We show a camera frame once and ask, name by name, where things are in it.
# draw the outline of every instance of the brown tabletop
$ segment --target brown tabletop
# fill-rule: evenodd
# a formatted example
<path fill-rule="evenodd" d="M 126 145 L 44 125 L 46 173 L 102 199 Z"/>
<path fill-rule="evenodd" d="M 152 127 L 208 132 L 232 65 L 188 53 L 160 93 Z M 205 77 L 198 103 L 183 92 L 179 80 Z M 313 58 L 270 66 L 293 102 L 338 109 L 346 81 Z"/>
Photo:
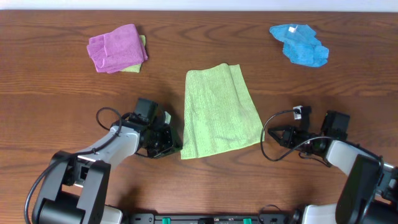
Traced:
<path fill-rule="evenodd" d="M 141 72 L 96 73 L 88 39 L 130 23 L 147 37 Z M 283 55 L 269 28 L 289 23 L 318 32 L 330 49 L 325 66 Z M 125 113 L 139 97 L 162 103 L 182 137 L 187 71 L 223 62 L 241 65 L 263 122 L 310 105 L 310 129 L 319 132 L 327 110 L 348 113 L 348 139 L 398 165 L 397 40 L 398 14 L 386 13 L 1 11 L 0 222 L 23 222 L 27 192 L 54 153 L 79 151 L 106 134 L 95 121 L 103 106 Z M 101 119 L 109 125 L 116 117 Z M 288 115 L 270 126 L 278 124 L 297 123 Z M 265 146 L 281 153 L 270 139 Z M 345 180 L 336 167 L 296 152 L 269 162 L 258 144 L 185 161 L 179 153 L 131 156 L 111 173 L 106 203 L 131 212 L 256 213 L 270 203 L 292 210 L 335 203 Z"/>

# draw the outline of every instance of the light green towel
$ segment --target light green towel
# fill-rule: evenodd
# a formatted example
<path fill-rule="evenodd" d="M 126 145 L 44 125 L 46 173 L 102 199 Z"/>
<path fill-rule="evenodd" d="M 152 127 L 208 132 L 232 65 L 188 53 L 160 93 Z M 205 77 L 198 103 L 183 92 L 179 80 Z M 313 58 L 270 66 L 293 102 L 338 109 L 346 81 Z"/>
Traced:
<path fill-rule="evenodd" d="M 139 36 L 141 38 L 142 43 L 146 44 L 146 39 L 144 35 L 140 35 Z M 137 72 L 139 73 L 139 70 L 141 69 L 141 65 L 142 64 L 138 64 L 138 65 L 131 65 L 130 67 L 124 68 L 123 70 L 121 70 L 122 72 Z"/>
<path fill-rule="evenodd" d="M 239 65 L 191 70 L 185 82 L 181 159 L 211 156 L 260 142 L 262 124 Z"/>

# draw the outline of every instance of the yellow-green cloth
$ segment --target yellow-green cloth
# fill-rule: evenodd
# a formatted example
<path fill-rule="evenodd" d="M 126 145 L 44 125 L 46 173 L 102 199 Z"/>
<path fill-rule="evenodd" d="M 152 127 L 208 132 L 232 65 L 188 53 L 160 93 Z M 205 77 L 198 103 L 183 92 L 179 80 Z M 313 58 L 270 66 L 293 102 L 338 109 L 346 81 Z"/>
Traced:
<path fill-rule="evenodd" d="M 262 123 L 239 65 L 191 70 L 185 82 L 181 159 L 211 156 L 260 142 Z"/>
<path fill-rule="evenodd" d="M 141 38 L 142 43 L 146 44 L 146 39 L 144 35 L 140 35 L 139 38 Z M 139 73 L 139 70 L 141 69 L 141 65 L 142 64 L 138 64 L 138 65 L 131 65 L 130 67 L 124 68 L 123 70 L 121 70 L 122 72 L 137 72 Z"/>

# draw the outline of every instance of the wooden table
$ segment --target wooden table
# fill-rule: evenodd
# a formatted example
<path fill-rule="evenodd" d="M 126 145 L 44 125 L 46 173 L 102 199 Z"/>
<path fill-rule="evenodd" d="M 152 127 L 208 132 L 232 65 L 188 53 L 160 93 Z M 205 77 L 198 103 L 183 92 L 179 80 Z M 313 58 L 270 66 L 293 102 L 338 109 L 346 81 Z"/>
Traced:
<path fill-rule="evenodd" d="M 141 72 L 96 73 L 88 39 L 130 23 L 147 37 Z M 318 32 L 330 49 L 325 66 L 283 55 L 269 28 L 288 23 Z M 106 134 L 95 121 L 103 106 L 125 113 L 139 97 L 162 103 L 182 136 L 187 71 L 223 62 L 241 65 L 262 121 L 310 105 L 318 132 L 326 110 L 348 113 L 348 139 L 398 165 L 397 40 L 398 14 L 385 13 L 1 11 L 0 220 L 23 222 L 27 192 L 55 152 L 76 152 Z M 278 124 L 296 123 L 284 116 L 270 126 Z M 266 150 L 281 153 L 270 139 Z M 179 153 L 129 157 L 111 174 L 106 203 L 131 212 L 256 213 L 269 203 L 292 210 L 336 202 L 345 180 L 297 153 L 269 162 L 256 144 L 185 161 Z"/>

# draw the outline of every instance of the white wall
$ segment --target white wall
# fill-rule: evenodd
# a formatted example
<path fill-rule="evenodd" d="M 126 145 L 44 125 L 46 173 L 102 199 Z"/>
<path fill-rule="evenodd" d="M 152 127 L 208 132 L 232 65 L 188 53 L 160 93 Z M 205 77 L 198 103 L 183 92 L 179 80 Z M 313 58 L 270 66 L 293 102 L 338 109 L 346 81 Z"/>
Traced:
<path fill-rule="evenodd" d="M 398 0 L 0 0 L 0 9 L 398 12 Z"/>

